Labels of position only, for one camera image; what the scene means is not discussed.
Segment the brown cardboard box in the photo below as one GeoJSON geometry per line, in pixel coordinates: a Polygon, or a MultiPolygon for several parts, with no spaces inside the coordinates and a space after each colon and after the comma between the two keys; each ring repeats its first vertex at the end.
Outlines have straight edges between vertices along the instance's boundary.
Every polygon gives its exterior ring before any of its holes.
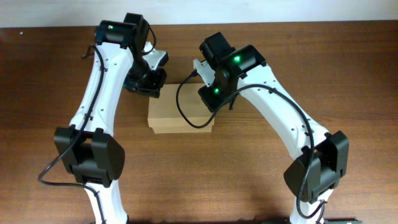
{"type": "Polygon", "coordinates": [[[150,98],[147,122],[153,132],[156,134],[210,133],[214,122],[201,129],[194,128],[184,120],[177,108],[176,98],[191,123],[197,126],[206,123],[211,113],[198,94],[202,86],[200,83],[184,84],[179,95],[176,95],[178,85],[168,84],[161,89],[159,98],[150,98]]]}

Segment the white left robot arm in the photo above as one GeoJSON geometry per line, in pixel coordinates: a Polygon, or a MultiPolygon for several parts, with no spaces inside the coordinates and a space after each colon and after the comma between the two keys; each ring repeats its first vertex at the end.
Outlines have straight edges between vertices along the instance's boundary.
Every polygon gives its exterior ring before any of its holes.
{"type": "Polygon", "coordinates": [[[153,98],[167,77],[169,57],[147,41],[153,30],[140,14],[128,13],[122,22],[103,20],[87,56],[94,62],[80,106],[67,128],[58,127],[54,142],[72,186],[83,188],[95,223],[128,223],[119,191],[125,151],[114,139],[114,118],[123,89],[153,98]]]}

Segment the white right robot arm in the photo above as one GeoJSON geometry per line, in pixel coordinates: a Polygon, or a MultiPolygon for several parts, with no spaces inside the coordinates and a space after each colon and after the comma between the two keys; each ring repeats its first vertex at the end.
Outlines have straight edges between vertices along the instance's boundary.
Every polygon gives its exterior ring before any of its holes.
{"type": "Polygon", "coordinates": [[[349,140],[342,131],[334,134],[316,122],[284,90],[252,45],[239,50],[222,33],[207,37],[200,45],[204,61],[194,68],[205,82],[198,93],[216,114],[233,106],[237,96],[247,99],[274,128],[285,144],[291,165],[284,180],[294,195],[290,223],[326,223],[328,198],[346,174],[349,140]]]}

